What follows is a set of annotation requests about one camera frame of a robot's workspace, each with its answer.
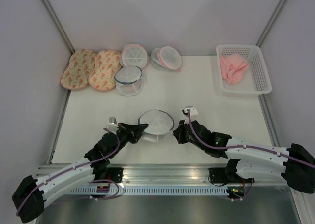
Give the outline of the blue-trimmed mesh laundry bag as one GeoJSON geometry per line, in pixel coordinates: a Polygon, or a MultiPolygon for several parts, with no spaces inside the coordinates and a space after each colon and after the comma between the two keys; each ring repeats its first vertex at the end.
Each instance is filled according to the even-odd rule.
{"type": "Polygon", "coordinates": [[[138,118],[138,124],[148,124],[143,131],[142,139],[157,143],[174,128],[173,117],[165,111],[154,109],[143,113],[138,118]]]}

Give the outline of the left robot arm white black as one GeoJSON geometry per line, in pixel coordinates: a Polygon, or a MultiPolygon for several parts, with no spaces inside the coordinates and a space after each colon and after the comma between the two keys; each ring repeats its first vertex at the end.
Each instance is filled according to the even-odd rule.
{"type": "Polygon", "coordinates": [[[110,159],[127,143],[136,144],[147,127],[118,123],[115,132],[105,128],[102,138],[78,161],[43,177],[25,177],[12,196],[17,217],[28,223],[73,188],[93,181],[106,182],[110,159]]]}

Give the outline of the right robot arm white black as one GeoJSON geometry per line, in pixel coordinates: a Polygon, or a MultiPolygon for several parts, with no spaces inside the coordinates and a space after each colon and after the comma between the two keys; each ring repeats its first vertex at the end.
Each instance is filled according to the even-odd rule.
{"type": "Polygon", "coordinates": [[[230,182],[286,181],[294,190],[315,192],[315,159],[299,144],[293,143],[289,148],[250,144],[211,132],[196,120],[181,120],[173,135],[179,144],[191,143],[214,158],[228,159],[224,175],[230,182]]]}

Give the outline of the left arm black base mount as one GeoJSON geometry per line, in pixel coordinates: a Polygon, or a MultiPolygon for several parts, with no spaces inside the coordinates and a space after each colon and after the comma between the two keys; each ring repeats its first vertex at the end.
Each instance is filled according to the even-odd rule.
{"type": "Polygon", "coordinates": [[[95,168],[93,174],[95,178],[90,181],[92,183],[96,180],[111,180],[115,183],[121,183],[123,178],[123,168],[122,167],[103,167],[103,168],[95,168]]]}

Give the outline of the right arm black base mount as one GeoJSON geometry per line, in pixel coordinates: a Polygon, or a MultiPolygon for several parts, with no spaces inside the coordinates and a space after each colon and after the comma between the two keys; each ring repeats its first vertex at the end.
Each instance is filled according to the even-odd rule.
{"type": "Polygon", "coordinates": [[[208,180],[212,184],[240,184],[243,182],[243,178],[239,177],[233,172],[226,172],[225,168],[223,167],[212,167],[208,170],[208,180]]]}

